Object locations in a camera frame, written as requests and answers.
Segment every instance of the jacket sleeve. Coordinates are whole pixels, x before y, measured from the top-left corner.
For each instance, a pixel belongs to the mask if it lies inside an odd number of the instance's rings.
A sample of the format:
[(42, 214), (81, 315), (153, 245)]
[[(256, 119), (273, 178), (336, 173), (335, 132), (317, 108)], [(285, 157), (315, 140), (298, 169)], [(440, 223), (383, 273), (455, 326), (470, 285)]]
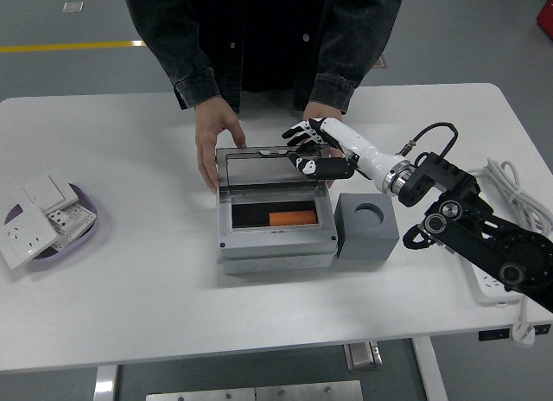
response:
[(191, 0), (125, 0), (130, 17), (175, 88), (182, 108), (219, 95), (213, 66), (200, 49)]
[(332, 1), (310, 101), (347, 111), (353, 91), (384, 51), (401, 1)]

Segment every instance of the black cable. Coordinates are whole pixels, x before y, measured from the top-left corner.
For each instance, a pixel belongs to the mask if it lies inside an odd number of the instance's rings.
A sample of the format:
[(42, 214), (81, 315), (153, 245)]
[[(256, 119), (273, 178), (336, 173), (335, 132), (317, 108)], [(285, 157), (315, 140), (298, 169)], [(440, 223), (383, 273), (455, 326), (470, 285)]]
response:
[[(404, 148), (401, 149), (397, 154), (401, 156), (407, 156), (407, 154), (411, 152), (412, 149), (416, 146), (416, 142), (418, 142), (418, 140), (422, 136), (424, 136), (430, 130), (435, 129), (436, 127), (447, 127), (453, 132), (453, 137), (451, 137), (451, 140), (449, 141), (449, 143), (446, 145), (446, 147), (443, 149), (442, 153), (440, 154), (440, 158), (443, 159), (443, 157), (447, 155), (447, 153), (451, 150), (451, 148), (453, 148), (453, 145), (455, 144), (455, 142), (457, 141), (457, 137), (459, 136), (459, 132), (457, 131), (455, 126), (452, 123), (448, 123), (448, 122), (438, 122), (425, 127), (415, 137), (409, 140), (409, 142), (404, 146)], [(417, 163), (419, 162), (422, 156), (427, 156), (427, 155), (428, 153), (426, 152), (419, 155), (415, 161), (415, 166), (418, 166)]]

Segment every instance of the robotic arm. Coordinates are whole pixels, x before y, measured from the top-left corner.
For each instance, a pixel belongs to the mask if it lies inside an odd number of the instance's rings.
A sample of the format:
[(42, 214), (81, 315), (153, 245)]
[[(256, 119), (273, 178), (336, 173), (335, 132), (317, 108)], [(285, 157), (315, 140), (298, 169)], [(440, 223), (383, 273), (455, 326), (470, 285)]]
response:
[(539, 233), (494, 216), (493, 209), (479, 197), (476, 178), (444, 159), (452, 143), (440, 155), (428, 153), (420, 164), (411, 164), (403, 154), (379, 152), (335, 118), (300, 122), (283, 137), (292, 137), (288, 145), (303, 143), (303, 149), (328, 143), (344, 153), (344, 158), (318, 161), (291, 153), (290, 160), (309, 178), (345, 179), (358, 171), (373, 179), (380, 192), (397, 195), (407, 207), (437, 187), (442, 194), (426, 211), (423, 221), (404, 235), (404, 245), (413, 250), (436, 243), (445, 245), (495, 277), (506, 290), (523, 293), (553, 312), (553, 243)]

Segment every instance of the human hand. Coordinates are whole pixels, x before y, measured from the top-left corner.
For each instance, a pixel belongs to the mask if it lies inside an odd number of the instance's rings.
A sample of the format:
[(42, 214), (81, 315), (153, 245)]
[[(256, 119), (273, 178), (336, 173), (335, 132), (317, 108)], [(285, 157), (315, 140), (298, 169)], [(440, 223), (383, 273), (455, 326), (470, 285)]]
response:
[[(342, 112), (330, 105), (310, 101), (303, 112), (303, 120), (308, 120), (310, 118), (336, 118), (342, 121)], [(343, 157), (341, 150), (336, 148), (330, 148), (330, 156)], [(328, 187), (330, 188), (333, 183), (334, 181), (327, 181)]]
[(214, 97), (198, 104), (196, 113), (196, 147), (198, 148), (198, 170), (211, 192), (217, 194), (219, 173), (215, 161), (217, 136), (223, 130), (231, 132), (237, 148), (245, 147), (245, 134), (238, 116), (221, 97)]

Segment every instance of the black denim jacket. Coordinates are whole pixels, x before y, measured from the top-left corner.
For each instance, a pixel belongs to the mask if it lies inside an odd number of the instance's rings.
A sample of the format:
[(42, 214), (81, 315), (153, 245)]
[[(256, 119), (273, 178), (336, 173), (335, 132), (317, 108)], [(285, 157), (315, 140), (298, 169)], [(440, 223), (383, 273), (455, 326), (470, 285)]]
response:
[[(309, 101), (347, 111), (382, 54), (401, 0), (322, 0), (320, 19), (302, 0), (305, 45), (293, 108)], [(239, 110), (244, 0), (126, 0), (138, 34), (161, 63), (181, 108), (221, 95)]]

